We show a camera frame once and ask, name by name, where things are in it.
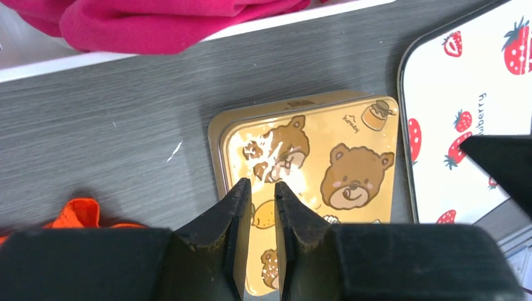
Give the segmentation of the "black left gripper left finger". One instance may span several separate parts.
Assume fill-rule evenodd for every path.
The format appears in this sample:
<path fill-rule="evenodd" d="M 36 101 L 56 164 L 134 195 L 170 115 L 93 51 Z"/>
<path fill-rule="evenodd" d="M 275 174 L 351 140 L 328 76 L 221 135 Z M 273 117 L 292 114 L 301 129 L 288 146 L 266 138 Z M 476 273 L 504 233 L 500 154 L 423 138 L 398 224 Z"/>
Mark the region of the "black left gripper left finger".
<path fill-rule="evenodd" d="M 1 246 L 2 300 L 241 300 L 250 180 L 168 228 L 30 229 Z"/>

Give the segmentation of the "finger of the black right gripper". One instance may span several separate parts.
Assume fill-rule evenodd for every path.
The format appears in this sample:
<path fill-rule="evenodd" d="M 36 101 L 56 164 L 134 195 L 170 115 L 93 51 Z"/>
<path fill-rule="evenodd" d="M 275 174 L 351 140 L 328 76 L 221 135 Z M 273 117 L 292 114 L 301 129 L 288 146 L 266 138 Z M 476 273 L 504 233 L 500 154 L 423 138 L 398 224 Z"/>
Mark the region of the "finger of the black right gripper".
<path fill-rule="evenodd" d="M 531 217 L 530 135 L 474 135 L 460 148 Z"/>

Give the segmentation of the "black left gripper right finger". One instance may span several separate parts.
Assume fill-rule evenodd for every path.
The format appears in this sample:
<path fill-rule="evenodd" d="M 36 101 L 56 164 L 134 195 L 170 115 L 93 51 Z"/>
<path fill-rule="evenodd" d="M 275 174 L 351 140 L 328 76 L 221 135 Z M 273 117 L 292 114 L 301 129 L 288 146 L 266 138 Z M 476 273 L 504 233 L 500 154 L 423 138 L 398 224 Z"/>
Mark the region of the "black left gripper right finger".
<path fill-rule="evenodd" d="M 522 300 L 501 250 L 467 224 L 329 223 L 275 185 L 282 300 Z"/>

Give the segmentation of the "silver box lid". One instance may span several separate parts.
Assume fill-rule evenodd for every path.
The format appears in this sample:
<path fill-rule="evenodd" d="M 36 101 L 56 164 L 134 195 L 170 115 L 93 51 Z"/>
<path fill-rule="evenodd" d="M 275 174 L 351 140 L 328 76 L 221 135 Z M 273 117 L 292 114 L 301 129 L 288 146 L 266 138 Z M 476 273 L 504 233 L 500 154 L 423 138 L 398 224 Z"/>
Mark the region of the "silver box lid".
<path fill-rule="evenodd" d="M 232 186 L 252 185 L 245 289 L 254 297 L 279 288 L 274 190 L 286 183 L 330 223 L 387 223 L 395 175 L 399 107 L 374 95 L 358 102 L 252 119 L 223 134 L 222 156 Z"/>

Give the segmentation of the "gold chocolate tray box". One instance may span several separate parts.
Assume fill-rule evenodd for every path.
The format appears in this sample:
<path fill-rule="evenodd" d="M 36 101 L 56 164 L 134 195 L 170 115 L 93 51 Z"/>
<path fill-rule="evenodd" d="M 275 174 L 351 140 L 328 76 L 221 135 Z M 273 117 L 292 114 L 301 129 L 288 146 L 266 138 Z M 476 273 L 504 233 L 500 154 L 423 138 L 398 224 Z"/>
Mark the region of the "gold chocolate tray box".
<path fill-rule="evenodd" d="M 370 92 L 348 89 L 336 90 L 276 102 L 254 104 L 216 114 L 208 124 L 207 136 L 218 197 L 222 199 L 232 187 L 226 179 L 221 146 L 223 134 L 230 126 L 252 119 L 272 120 L 281 115 L 291 113 L 299 114 L 312 109 L 341 105 L 348 102 L 358 102 L 364 98 L 373 96 L 374 94 Z"/>

